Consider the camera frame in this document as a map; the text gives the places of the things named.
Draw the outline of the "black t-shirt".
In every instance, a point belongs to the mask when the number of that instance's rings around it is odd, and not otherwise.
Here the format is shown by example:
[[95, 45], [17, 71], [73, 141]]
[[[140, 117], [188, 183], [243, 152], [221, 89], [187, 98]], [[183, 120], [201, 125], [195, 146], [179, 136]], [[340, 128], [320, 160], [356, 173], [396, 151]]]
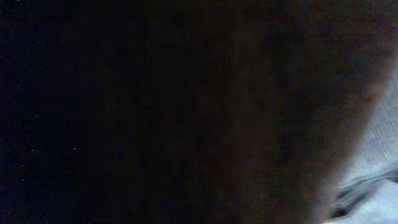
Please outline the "black t-shirt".
[[397, 2], [2, 1], [2, 223], [322, 223]]

